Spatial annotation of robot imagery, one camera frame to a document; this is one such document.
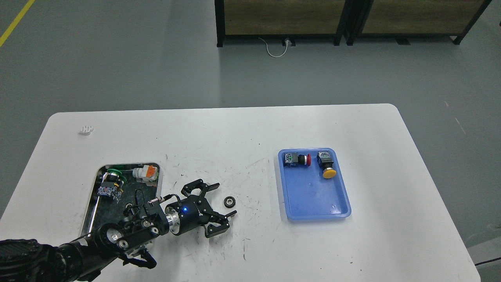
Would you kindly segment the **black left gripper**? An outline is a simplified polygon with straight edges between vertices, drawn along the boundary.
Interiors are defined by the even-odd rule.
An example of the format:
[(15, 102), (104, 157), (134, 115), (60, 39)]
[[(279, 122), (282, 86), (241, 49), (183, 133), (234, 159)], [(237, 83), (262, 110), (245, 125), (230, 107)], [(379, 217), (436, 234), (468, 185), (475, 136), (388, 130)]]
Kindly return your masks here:
[[(171, 233), (179, 236), (198, 227), (204, 227), (204, 236), (210, 239), (223, 234), (230, 227), (230, 219), (237, 213), (236, 210), (225, 215), (214, 212), (208, 200), (205, 199), (207, 192), (218, 189), (220, 183), (207, 184), (202, 179), (185, 184), (181, 194), (187, 198), (180, 203), (171, 203), (165, 207), (165, 215), (169, 223)], [(200, 190), (198, 196), (190, 196), (193, 190)]]

